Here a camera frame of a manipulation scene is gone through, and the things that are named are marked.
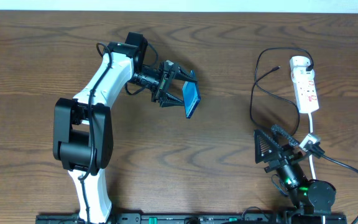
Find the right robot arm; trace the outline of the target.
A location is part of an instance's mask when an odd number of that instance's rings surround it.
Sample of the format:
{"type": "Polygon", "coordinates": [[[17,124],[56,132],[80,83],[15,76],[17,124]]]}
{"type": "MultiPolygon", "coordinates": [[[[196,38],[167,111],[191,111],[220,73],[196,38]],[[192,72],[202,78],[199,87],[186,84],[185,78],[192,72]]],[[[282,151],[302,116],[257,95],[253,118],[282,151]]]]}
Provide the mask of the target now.
{"type": "Polygon", "coordinates": [[[324,223],[331,214],[336,189],[329,182],[307,179],[299,162],[309,156],[324,155],[320,138],[309,133],[299,142],[278,125],[272,126],[273,136],[261,129],[254,131],[255,162],[264,162],[266,173],[276,172],[287,191],[293,208],[284,211],[284,223],[324,223]]]}

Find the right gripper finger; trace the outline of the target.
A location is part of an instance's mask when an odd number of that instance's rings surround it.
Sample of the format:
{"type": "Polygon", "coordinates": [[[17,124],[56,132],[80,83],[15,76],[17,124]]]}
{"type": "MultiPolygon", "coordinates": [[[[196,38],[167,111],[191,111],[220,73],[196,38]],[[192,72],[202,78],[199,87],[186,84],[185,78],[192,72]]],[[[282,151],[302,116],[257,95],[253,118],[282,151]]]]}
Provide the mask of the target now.
{"type": "Polygon", "coordinates": [[[279,126],[277,124],[274,124],[271,127],[271,131],[273,134],[273,138],[276,140],[278,139],[279,136],[282,136],[288,141],[288,144],[290,146],[294,147],[294,146],[300,145],[300,142],[298,140],[296,140],[291,134],[286,132],[281,126],[279,126]]]}
{"type": "Polygon", "coordinates": [[[280,158],[283,148],[260,129],[254,131],[255,163],[269,162],[280,158]]]}

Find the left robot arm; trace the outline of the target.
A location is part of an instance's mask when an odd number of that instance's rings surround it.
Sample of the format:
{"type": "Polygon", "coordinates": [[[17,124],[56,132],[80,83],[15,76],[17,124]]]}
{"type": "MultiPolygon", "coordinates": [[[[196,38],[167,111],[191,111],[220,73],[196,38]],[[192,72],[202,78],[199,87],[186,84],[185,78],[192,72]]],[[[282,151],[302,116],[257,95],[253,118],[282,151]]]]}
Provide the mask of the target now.
{"type": "Polygon", "coordinates": [[[114,147],[111,110],[118,95],[151,93],[160,107],[182,106],[191,118],[201,101],[198,78],[170,60],[145,64],[151,46],[140,33],[128,33],[125,42],[98,42],[102,59],[88,84],[73,98],[60,98],[54,107],[53,156],[74,181],[81,223],[108,223],[112,201],[105,169],[114,147]]]}

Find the blue Galaxy smartphone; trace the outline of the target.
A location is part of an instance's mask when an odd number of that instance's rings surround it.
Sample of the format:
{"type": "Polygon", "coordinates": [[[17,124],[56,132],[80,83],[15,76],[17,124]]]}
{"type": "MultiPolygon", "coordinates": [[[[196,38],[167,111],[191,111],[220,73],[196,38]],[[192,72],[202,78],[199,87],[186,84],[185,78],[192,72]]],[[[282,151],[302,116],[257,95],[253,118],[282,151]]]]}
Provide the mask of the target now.
{"type": "Polygon", "coordinates": [[[198,81],[186,81],[182,87],[182,93],[185,115],[187,119],[190,119],[195,112],[196,107],[201,101],[201,93],[198,86],[198,81]]]}

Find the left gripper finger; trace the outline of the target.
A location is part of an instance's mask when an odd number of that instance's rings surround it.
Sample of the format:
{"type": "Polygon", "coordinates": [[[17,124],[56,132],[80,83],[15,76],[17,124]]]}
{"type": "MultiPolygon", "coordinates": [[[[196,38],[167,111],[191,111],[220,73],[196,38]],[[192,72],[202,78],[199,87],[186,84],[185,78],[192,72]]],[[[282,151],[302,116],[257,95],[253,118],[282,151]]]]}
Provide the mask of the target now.
{"type": "Polygon", "coordinates": [[[159,99],[160,107],[171,107],[171,106],[184,106],[184,101],[177,98],[176,96],[173,96],[169,92],[162,93],[160,99],[159,99]]]}
{"type": "Polygon", "coordinates": [[[186,70],[182,69],[179,64],[174,63],[171,67],[171,71],[173,72],[173,79],[174,80],[181,80],[184,82],[191,82],[191,83],[197,83],[197,78],[192,74],[187,72],[186,70]]]}

